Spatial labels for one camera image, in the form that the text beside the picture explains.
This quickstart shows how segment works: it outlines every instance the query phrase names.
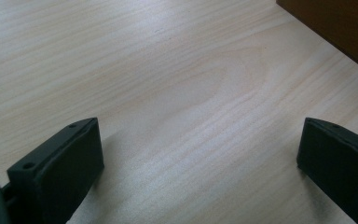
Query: table surface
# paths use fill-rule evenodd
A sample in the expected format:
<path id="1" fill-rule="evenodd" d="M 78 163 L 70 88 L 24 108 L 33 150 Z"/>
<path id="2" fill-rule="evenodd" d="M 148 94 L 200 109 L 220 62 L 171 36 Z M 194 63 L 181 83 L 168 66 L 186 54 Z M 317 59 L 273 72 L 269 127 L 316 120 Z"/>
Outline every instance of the table surface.
<path id="1" fill-rule="evenodd" d="M 0 185 L 90 117 L 69 223 L 353 223 L 296 154 L 305 117 L 358 133 L 358 64 L 273 0 L 0 0 Z"/>

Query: dark brown furniture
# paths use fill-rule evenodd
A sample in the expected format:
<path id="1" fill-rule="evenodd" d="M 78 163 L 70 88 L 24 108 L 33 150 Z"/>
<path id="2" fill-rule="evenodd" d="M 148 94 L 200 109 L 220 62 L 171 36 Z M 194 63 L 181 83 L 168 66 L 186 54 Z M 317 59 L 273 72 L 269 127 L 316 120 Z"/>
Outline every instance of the dark brown furniture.
<path id="1" fill-rule="evenodd" d="M 277 0 L 277 3 L 358 63 L 358 0 Z"/>

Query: wood grain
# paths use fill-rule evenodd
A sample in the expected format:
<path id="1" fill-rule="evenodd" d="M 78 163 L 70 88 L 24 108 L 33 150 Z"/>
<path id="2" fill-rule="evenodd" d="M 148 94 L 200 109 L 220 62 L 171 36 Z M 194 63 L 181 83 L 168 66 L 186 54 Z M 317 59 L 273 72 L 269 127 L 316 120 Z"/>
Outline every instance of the wood grain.
<path id="1" fill-rule="evenodd" d="M 273 0 L 0 0 L 0 185 L 89 117 L 69 223 L 353 223 L 296 153 L 305 117 L 358 133 L 358 64 Z"/>

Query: small hole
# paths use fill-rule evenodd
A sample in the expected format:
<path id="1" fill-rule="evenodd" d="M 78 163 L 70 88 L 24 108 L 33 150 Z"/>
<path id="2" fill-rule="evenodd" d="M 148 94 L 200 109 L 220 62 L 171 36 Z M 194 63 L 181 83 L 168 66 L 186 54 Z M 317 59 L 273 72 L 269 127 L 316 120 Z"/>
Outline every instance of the small hole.
<path id="1" fill-rule="evenodd" d="M 25 170 L 31 169 L 33 167 L 34 167 L 34 163 L 32 162 L 25 163 L 25 165 L 22 166 L 22 168 L 24 168 Z"/>

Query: screw hole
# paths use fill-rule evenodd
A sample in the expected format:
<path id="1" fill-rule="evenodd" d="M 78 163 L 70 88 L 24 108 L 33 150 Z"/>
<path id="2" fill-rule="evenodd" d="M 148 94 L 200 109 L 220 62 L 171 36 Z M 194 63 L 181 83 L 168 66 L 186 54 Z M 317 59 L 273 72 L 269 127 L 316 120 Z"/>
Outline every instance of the screw hole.
<path id="1" fill-rule="evenodd" d="M 32 162 L 25 163 L 25 165 L 22 166 L 22 168 L 24 168 L 25 170 L 31 169 L 33 167 L 34 167 L 34 163 Z"/>

